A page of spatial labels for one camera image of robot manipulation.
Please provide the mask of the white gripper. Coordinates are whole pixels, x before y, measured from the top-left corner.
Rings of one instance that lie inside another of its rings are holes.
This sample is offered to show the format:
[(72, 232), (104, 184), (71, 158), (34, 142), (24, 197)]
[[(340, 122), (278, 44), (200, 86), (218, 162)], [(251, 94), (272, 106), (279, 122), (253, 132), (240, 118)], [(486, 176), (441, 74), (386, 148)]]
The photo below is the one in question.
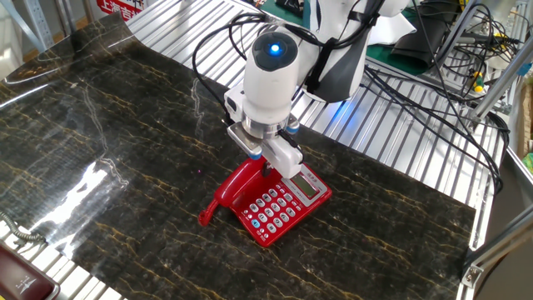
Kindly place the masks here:
[(303, 154), (295, 143), (287, 141), (292, 129), (299, 129), (299, 123), (290, 113), (281, 122), (263, 124), (248, 117), (244, 104), (249, 103), (243, 84), (224, 93), (224, 104), (234, 122), (228, 129), (230, 138), (253, 160), (265, 158), (262, 176), (268, 177), (272, 168), (283, 178), (292, 178), (301, 171)]

